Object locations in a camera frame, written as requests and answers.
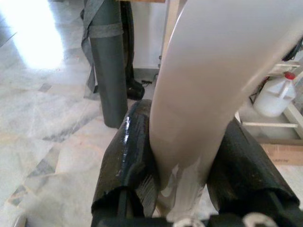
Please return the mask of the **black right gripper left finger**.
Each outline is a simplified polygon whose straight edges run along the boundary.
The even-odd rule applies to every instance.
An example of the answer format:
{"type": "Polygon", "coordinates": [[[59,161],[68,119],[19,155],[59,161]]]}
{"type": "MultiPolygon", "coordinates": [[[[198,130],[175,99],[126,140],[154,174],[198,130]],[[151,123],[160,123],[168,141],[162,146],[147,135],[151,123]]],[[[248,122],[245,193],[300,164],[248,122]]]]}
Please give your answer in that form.
{"type": "Polygon", "coordinates": [[[151,105],[149,99],[135,102],[105,151],[91,205],[93,227],[105,218],[154,213],[160,177],[149,140],[151,105]]]}

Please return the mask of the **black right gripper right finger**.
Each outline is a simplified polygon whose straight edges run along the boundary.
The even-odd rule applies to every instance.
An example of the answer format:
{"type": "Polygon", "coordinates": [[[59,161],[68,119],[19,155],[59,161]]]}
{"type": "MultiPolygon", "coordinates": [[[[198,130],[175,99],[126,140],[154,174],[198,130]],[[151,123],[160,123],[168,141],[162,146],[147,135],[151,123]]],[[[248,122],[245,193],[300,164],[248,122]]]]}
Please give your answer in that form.
{"type": "Polygon", "coordinates": [[[233,119],[214,159],[207,188],[219,213],[300,215],[300,201],[260,144],[233,119]]]}

